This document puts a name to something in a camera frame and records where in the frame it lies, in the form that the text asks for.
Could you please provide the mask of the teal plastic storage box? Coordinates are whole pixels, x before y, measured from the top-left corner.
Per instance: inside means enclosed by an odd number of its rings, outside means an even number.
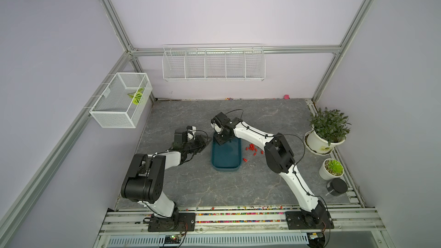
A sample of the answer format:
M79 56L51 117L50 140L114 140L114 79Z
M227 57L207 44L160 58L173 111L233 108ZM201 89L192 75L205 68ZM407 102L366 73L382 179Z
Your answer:
M214 133L211 164L219 172L237 171L242 164L241 140L234 137L223 145L219 145L217 133Z

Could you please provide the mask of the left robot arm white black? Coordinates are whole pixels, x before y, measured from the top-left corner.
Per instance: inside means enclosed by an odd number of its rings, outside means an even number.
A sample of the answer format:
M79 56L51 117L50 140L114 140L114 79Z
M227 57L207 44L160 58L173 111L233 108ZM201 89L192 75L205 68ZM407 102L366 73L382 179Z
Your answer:
M163 193L165 171L190 161L211 141L206 134L188 133L163 152L135 154L124 178L121 196L150 209L156 218L175 219L176 203Z

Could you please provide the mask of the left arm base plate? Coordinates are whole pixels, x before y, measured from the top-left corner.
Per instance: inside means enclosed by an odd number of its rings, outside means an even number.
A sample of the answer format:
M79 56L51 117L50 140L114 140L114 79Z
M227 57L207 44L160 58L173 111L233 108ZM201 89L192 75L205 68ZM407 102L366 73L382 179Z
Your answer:
M194 213L173 214L170 218L152 215L148 222L148 232L194 231L196 225Z

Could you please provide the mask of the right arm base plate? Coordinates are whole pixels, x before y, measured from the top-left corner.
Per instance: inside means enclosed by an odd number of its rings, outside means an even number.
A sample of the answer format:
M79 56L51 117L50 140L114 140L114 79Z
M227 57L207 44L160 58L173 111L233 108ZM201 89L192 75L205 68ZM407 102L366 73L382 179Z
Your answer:
M289 230L325 230L335 227L326 211L318 215L304 211L287 211L285 215Z

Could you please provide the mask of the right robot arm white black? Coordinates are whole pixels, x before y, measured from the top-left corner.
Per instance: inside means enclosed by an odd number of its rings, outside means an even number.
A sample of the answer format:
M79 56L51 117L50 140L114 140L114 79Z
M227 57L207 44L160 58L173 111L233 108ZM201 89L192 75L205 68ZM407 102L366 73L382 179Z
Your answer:
M235 137L257 145L264 151L268 168L284 179L296 197L308 227L320 225L330 219L326 203L321 196L314 195L302 178L294 159L294 152L283 134L263 132L248 125L241 118L230 119L223 112L211 119L210 124L215 130L214 138L219 145Z

